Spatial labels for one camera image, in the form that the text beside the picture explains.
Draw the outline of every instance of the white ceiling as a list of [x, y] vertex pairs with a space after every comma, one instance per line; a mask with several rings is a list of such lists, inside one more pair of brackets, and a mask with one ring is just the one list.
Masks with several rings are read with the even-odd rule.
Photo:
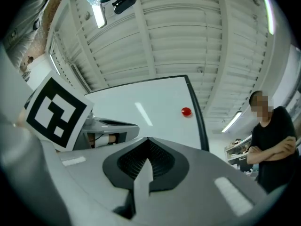
[[138, 0], [121, 15], [109, 3], [108, 24], [98, 29], [93, 17], [85, 20], [93, 14], [86, 0], [63, 0], [48, 52], [82, 93], [186, 74], [207, 130], [220, 132], [268, 71], [272, 39], [259, 1], [258, 7], [252, 0]]

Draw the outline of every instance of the red circle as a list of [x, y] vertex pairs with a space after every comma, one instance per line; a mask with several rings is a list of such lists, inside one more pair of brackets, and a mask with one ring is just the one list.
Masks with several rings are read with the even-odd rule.
[[192, 114], [192, 111], [191, 109], [189, 109], [188, 107], [184, 107], [182, 110], [181, 110], [182, 114], [184, 116], [190, 116]]

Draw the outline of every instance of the air vent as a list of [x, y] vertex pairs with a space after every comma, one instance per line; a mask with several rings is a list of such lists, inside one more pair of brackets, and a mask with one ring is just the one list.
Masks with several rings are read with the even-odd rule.
[[75, 64], [72, 64], [70, 66], [70, 68], [72, 69], [74, 75], [76, 76], [76, 78], [79, 80], [80, 84], [82, 85], [83, 89], [87, 92], [87, 93], [91, 93], [92, 90], [89, 87], [89, 85], [86, 83], [85, 79], [83, 78], [83, 76], [81, 75], [81, 73], [79, 72], [77, 66]]

